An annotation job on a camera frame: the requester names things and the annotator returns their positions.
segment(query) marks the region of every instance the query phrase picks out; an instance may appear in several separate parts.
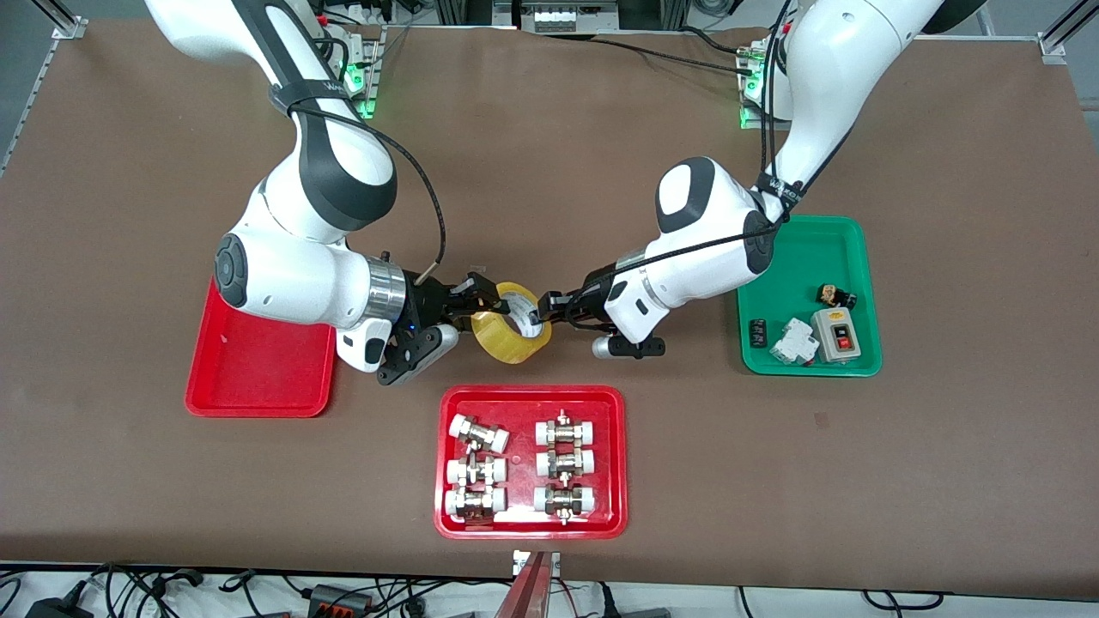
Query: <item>metal bracket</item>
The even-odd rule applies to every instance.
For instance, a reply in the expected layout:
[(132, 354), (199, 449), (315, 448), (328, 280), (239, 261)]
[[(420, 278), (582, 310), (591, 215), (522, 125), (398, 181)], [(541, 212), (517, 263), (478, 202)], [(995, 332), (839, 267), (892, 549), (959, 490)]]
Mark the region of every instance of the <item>metal bracket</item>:
[(57, 41), (73, 41), (76, 38), (84, 38), (84, 31), (88, 29), (88, 20), (81, 18), (80, 15), (75, 15), (74, 26), (71, 30), (62, 32), (60, 29), (55, 27), (54, 33), (51, 34), (51, 38)]
[(69, 41), (81, 38), (85, 29), (88, 27), (88, 20), (76, 15), (60, 0), (31, 0), (49, 21), (54, 22), (53, 38), (55, 41)]
[(1045, 32), (1039, 33), (1042, 60), (1047, 65), (1065, 64), (1065, 43), (1099, 13), (1099, 0), (1079, 0), (1068, 8)]
[[(524, 552), (515, 550), (511, 555), (511, 576), (518, 577), (519, 573), (522, 572), (523, 567), (531, 560), (533, 552)], [(550, 575), (552, 577), (560, 577), (560, 552), (553, 552), (550, 554)]]
[(1065, 46), (1058, 45), (1053, 49), (1045, 46), (1045, 34), (1037, 33), (1037, 45), (1042, 49), (1042, 64), (1044, 65), (1067, 65), (1065, 60)]

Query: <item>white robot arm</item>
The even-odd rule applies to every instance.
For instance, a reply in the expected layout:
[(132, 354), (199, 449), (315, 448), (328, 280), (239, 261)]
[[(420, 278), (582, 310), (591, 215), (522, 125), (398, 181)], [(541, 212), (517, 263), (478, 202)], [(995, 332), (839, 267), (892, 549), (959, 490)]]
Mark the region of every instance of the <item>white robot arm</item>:
[(298, 130), (293, 152), (259, 181), (218, 246), (214, 277), (225, 302), (263, 318), (335, 327), (340, 357), (386, 385), (449, 351), (456, 324), (475, 310), (507, 312), (495, 286), (475, 275), (447, 288), (347, 249), (347, 233), (392, 208), (397, 176), (320, 58), (313, 40), (324, 33), (304, 0), (146, 3), (185, 54), (258, 64), (273, 103)]
[[(762, 174), (746, 189), (713, 159), (677, 164), (656, 192), (659, 238), (592, 272), (579, 290), (544, 296), (541, 317), (603, 322), (610, 334), (592, 346), (600, 357), (662, 354), (663, 342), (651, 345), (651, 334), (671, 309), (733, 290), (767, 268), (774, 233), (789, 208), (841, 146), (878, 79), (940, 4), (942, 0), (801, 0), (793, 19), (778, 25), (775, 42), (775, 53), (785, 58), (785, 74), (774, 76), (775, 100), (789, 101), (792, 118), (786, 143), (767, 166), (774, 174)], [(776, 63), (779, 71), (782, 64)], [(753, 233), (758, 235), (691, 250)], [(675, 251), (684, 253), (623, 271)]]

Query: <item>table surface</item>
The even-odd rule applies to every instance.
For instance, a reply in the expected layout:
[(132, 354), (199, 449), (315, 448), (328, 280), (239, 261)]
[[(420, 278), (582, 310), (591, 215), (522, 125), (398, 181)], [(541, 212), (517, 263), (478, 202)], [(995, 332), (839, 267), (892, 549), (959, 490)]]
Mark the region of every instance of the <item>table surface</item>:
[[(569, 289), (655, 236), (676, 162), (758, 169), (728, 75), (488, 29), (415, 30), (390, 59), (376, 125), (439, 189), (444, 280)], [(187, 58), (152, 22), (60, 44), (0, 181), (4, 559), (500, 576), (522, 547), (575, 578), (1099, 594), (1099, 165), (1033, 44), (914, 43), (799, 208), (865, 229), (870, 379), (750, 374), (730, 296), (673, 312), (660, 360), (597, 361), (562, 328), (504, 366), (464, 340), (404, 387), (340, 365), (315, 419), (193, 418), (213, 249), (292, 141), (259, 70)], [(349, 240), (418, 268), (434, 217), (397, 161), (397, 207)], [(469, 383), (619, 388), (625, 533), (440, 537), (439, 401)]]

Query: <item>yellow tape roll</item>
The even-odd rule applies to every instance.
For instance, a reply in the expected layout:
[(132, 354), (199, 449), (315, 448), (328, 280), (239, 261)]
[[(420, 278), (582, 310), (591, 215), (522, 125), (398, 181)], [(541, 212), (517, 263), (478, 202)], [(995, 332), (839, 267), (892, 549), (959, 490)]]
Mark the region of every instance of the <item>yellow tape roll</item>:
[(520, 332), (508, 323), (500, 313), (481, 311), (471, 318), (474, 336), (481, 347), (501, 363), (518, 365), (550, 343), (553, 329), (550, 323), (531, 323), (531, 311), (537, 311), (539, 299), (531, 290), (519, 284), (504, 282), (496, 286), (496, 293), (508, 301), (510, 317)]

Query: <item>metal frame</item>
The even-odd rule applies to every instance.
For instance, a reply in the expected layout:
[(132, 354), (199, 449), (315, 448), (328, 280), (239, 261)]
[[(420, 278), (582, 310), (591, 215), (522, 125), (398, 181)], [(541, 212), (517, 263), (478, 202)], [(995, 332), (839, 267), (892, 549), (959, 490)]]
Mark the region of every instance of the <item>metal frame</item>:
[(3, 173), (8, 170), (8, 162), (11, 161), (11, 155), (15, 152), (15, 144), (19, 142), (19, 135), (23, 132), (23, 125), (26, 124), (26, 117), (31, 113), (31, 106), (34, 104), (34, 99), (38, 96), (38, 89), (42, 88), (42, 79), (46, 76), (46, 69), (49, 68), (49, 63), (54, 59), (54, 52), (57, 51), (57, 41), (49, 44), (49, 52), (46, 53), (46, 58), (42, 60), (42, 68), (38, 69), (38, 76), (34, 78), (34, 86), (31, 87), (31, 96), (26, 98), (26, 106), (23, 107), (23, 113), (19, 115), (19, 124), (15, 125), (15, 134), (11, 136), (11, 142), (8, 143), (8, 150), (4, 152), (3, 161), (0, 162), (0, 177), (3, 177)]
[(496, 618), (545, 618), (550, 610), (550, 583), (560, 576), (560, 554), (515, 550), (515, 582), (503, 597)]
[(1065, 43), (1099, 13), (1099, 0), (1080, 0), (1039, 33), (1039, 45), (1046, 64), (1065, 64)]
[(73, 40), (84, 36), (88, 20), (74, 14), (60, 0), (31, 0), (43, 13), (54, 22), (54, 40)]

